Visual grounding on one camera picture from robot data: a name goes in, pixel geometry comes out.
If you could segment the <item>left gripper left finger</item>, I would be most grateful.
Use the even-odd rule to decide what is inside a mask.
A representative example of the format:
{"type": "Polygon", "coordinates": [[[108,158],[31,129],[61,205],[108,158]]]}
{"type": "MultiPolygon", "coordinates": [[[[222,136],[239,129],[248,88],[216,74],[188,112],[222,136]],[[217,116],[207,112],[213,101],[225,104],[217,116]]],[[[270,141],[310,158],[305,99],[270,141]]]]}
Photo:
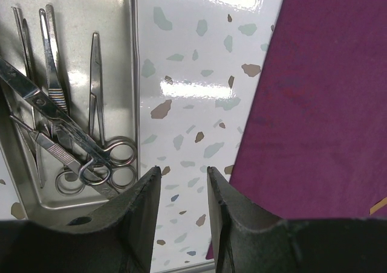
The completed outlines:
{"type": "Polygon", "coordinates": [[[1,272],[150,272],[161,169],[56,229],[1,222],[1,272]]]}

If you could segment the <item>steel hemostat clamp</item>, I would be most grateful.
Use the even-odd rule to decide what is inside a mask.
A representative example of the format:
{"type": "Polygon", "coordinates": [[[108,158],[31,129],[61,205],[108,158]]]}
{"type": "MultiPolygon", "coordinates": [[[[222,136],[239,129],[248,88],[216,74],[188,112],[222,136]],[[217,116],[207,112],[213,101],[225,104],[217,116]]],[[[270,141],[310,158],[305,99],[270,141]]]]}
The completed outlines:
{"type": "MultiPolygon", "coordinates": [[[[110,141],[105,140],[104,116],[103,116],[103,89],[102,89],[102,56],[100,49],[100,35],[98,32],[93,33],[91,43],[90,57],[90,91],[89,91],[89,118],[88,118],[88,135],[94,140],[99,140],[98,144],[102,148],[107,148],[111,145],[117,136],[110,141]]],[[[133,151],[128,146],[118,146],[111,152],[111,158],[116,162],[125,162],[133,151]]],[[[91,159],[89,154],[86,156],[86,163],[91,159]]],[[[105,178],[108,171],[105,166],[95,165],[85,172],[88,179],[95,181],[105,178]]],[[[64,188],[77,188],[82,181],[74,175],[65,175],[66,179],[62,178],[60,185],[64,188]]],[[[96,192],[103,195],[107,199],[112,199],[118,195],[119,190],[124,190],[126,187],[134,184],[136,177],[135,168],[131,165],[123,168],[115,168],[110,179],[103,184],[90,186],[96,192]]]]}

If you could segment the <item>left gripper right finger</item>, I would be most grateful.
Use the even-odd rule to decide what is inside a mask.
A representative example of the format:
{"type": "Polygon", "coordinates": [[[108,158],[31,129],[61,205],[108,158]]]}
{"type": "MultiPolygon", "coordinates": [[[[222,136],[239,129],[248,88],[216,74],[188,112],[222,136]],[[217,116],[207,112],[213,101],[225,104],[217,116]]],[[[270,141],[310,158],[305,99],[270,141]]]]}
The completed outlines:
{"type": "Polygon", "coordinates": [[[386,220],[283,219],[207,168],[216,272],[386,272],[386,220]]]}

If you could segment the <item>steel scalpel handle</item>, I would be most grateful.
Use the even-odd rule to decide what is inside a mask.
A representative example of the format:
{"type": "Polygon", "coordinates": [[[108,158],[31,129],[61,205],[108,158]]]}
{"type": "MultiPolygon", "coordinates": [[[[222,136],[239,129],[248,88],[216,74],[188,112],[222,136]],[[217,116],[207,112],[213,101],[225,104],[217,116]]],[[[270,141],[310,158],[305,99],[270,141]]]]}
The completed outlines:
{"type": "Polygon", "coordinates": [[[60,185],[61,179],[66,179],[65,175],[69,174],[77,176],[77,179],[80,181],[79,170],[82,166],[81,162],[74,155],[67,152],[60,144],[56,143],[45,133],[31,128],[14,115],[11,115],[10,118],[19,127],[25,129],[29,133],[29,135],[32,136],[32,139],[38,146],[46,150],[51,156],[53,156],[66,167],[55,178],[54,185],[57,192],[65,197],[81,194],[81,192],[83,192],[86,187],[85,183],[81,183],[77,188],[64,188],[60,185]]]}

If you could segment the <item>steel surgical scissors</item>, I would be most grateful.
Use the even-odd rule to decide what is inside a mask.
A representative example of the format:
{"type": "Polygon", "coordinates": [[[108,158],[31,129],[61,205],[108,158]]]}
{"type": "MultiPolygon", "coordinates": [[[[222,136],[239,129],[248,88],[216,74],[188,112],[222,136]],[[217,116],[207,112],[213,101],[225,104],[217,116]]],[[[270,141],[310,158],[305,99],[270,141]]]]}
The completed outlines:
{"type": "Polygon", "coordinates": [[[107,148],[100,147],[48,95],[38,88],[35,83],[4,59],[1,59],[1,80],[8,84],[24,101],[36,108],[46,119],[67,132],[70,138],[89,154],[91,159],[77,169],[80,180],[86,185],[95,186],[105,183],[110,179],[115,168],[127,167],[137,158],[135,143],[126,137],[117,137],[107,148]],[[111,158],[112,150],[118,146],[128,146],[133,151],[133,154],[125,162],[116,162],[111,158]],[[98,181],[88,179],[85,172],[97,164],[106,167],[108,171],[107,175],[98,181]]]}

